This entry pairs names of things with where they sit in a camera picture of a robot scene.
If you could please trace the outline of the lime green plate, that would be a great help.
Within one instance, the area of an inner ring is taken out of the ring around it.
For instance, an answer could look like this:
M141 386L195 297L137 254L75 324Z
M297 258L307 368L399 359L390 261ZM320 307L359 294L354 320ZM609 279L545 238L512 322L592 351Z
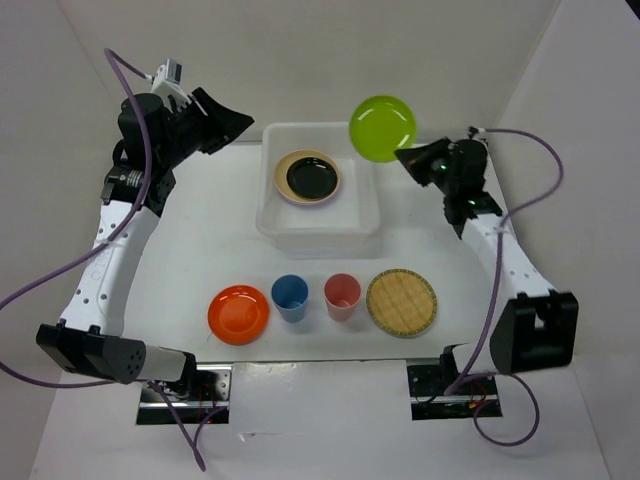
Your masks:
M376 95L363 100L348 122L355 151L365 160L389 163L395 151L411 148L417 136L413 110L392 95Z

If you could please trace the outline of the beige bear print plate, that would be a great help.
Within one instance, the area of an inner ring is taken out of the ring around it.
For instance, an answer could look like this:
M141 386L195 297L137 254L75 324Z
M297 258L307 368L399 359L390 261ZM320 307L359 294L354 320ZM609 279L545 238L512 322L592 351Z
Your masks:
M279 160L279 162L276 164L276 167L274 169L274 177L273 177L273 183L274 183L277 191L279 193L283 193L283 194L286 194L286 195L295 194L287 184L286 173L287 173L288 168L291 166L291 164L295 160L298 160L298 159L304 158L304 157L318 157L318 158L321 158L323 160L328 161L336 169L336 171L338 173L338 186L337 186L336 190L332 193L332 194L336 195L338 193L339 189L340 189L340 186L341 186L341 172L340 172L337 164L335 163L335 161L333 159L331 159L328 155L326 155L326 154L324 154L324 153L322 153L320 151L316 151L316 150L296 150L296 151L293 151L291 153L286 154L284 157L282 157Z

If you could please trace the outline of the black plastic plate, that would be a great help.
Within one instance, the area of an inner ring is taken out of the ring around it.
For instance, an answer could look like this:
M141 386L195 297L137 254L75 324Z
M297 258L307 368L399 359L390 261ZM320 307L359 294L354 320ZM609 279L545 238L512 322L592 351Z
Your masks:
M338 173L326 160L304 157L288 168L286 180L291 190L306 200L321 200L332 194L338 186Z

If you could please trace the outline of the pink plastic cup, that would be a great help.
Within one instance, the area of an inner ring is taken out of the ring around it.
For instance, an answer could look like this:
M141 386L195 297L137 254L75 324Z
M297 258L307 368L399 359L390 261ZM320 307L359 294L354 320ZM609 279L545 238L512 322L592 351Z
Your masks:
M329 277L324 285L329 317L336 322L348 320L360 301L361 293L360 283L352 275L337 273Z

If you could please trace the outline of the blue plastic cup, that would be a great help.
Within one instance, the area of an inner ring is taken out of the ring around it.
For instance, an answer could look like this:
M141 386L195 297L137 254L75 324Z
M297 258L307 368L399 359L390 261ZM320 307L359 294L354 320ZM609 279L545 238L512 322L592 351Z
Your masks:
M271 287L271 299L283 320L288 323L298 323L304 318L308 298L308 284L297 275L283 275Z

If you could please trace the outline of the lilac plastic plate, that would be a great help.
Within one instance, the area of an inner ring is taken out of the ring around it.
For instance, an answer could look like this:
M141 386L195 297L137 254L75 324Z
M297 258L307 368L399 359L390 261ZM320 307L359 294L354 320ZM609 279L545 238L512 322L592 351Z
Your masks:
M293 205L306 207L306 206L317 206L317 205L321 205L321 204L327 203L327 202L331 201L335 197L335 195L331 194L331 195L328 195L328 196L326 196L324 198L320 198L320 199L308 199L308 198L300 197L300 196L295 195L295 194L286 195L286 194L280 193L280 197L283 200L285 200L285 201L287 201L287 202L289 202L289 203L291 203Z

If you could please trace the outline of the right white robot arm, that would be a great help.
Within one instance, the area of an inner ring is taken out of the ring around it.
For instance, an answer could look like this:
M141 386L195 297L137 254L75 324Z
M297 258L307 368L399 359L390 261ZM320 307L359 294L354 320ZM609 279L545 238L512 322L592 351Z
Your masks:
M482 373L512 375L568 366L574 354L578 300L546 280L509 232L511 215L485 189L486 144L442 138L398 149L395 156L419 185L438 188L448 224L493 278L476 345L445 350L452 360L438 369L442 388L462 392Z

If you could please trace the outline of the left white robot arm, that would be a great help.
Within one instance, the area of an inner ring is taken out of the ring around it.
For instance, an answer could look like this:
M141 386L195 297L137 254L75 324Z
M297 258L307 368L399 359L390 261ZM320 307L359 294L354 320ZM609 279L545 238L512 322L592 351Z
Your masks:
M41 325L36 335L64 371L121 384L163 382L180 400L197 392L195 356L124 337L125 308L145 245L175 186L174 168L195 152L216 153L253 122L202 88L184 104L153 93L122 102L122 138L101 192L94 241L100 251L87 262L58 322Z

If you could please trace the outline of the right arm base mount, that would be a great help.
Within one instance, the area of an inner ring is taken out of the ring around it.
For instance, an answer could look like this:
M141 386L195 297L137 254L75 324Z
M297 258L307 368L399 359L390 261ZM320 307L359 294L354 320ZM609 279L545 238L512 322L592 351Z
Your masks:
M496 382L493 378L474 380L446 396L440 365L407 365L411 416L413 421L501 417Z

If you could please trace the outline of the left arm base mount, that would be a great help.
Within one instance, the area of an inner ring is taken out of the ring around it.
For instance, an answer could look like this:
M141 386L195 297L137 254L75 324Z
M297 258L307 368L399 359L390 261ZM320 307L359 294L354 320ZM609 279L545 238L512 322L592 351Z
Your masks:
M156 381L162 393L144 384L141 390L136 424L143 426L175 424L163 395L171 402L185 425L227 424L233 366L199 363L192 384L179 385Z

